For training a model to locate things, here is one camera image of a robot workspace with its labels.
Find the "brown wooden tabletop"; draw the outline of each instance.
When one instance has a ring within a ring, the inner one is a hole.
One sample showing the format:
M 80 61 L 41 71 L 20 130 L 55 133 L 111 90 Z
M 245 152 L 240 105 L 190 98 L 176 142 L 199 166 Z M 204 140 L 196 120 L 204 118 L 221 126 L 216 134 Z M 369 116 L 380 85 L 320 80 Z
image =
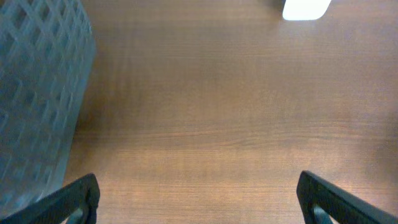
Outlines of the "brown wooden tabletop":
M 98 223 L 303 223 L 302 170 L 398 215 L 398 1 L 83 1 L 97 56 L 65 183 Z

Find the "wooden surface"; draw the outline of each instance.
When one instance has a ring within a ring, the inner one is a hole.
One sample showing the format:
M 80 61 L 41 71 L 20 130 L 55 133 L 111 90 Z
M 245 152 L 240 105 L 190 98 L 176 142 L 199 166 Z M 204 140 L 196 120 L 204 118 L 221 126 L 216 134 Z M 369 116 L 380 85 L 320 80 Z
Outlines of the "wooden surface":
M 398 2 L 84 1 L 97 58 L 65 183 L 99 223 L 303 223 L 311 170 L 398 215 Z

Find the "gray basket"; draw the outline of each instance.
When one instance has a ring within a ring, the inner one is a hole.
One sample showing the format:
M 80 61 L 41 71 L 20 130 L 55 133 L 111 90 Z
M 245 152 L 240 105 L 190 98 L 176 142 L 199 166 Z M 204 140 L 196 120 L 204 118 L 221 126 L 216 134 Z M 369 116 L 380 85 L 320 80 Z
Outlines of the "gray basket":
M 95 54 L 78 0 L 0 0 L 0 219 L 62 186 Z

